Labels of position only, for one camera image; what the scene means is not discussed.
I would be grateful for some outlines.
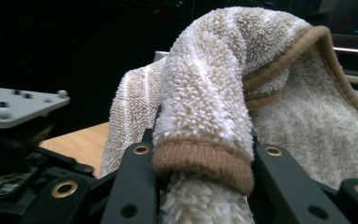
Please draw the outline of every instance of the beige towel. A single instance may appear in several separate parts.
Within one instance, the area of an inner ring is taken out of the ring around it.
[[[154,168],[171,184],[164,223],[252,223],[254,128],[333,188],[358,177],[358,97],[325,27],[262,8],[194,21],[168,57],[128,72],[114,99],[102,175],[151,128]]]

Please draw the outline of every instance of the table surface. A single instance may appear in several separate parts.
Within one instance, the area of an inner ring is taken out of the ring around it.
[[[48,139],[40,146],[94,167],[94,175],[99,178],[108,133],[109,123],[106,122]]]

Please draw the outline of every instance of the folded towel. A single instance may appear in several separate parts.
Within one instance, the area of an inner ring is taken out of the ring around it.
[[[358,177],[358,97],[329,30],[284,12],[218,9],[194,21],[166,59],[128,72],[110,117],[102,175],[154,132],[154,168],[171,184],[165,223],[251,223],[255,129],[287,148],[314,179]]]

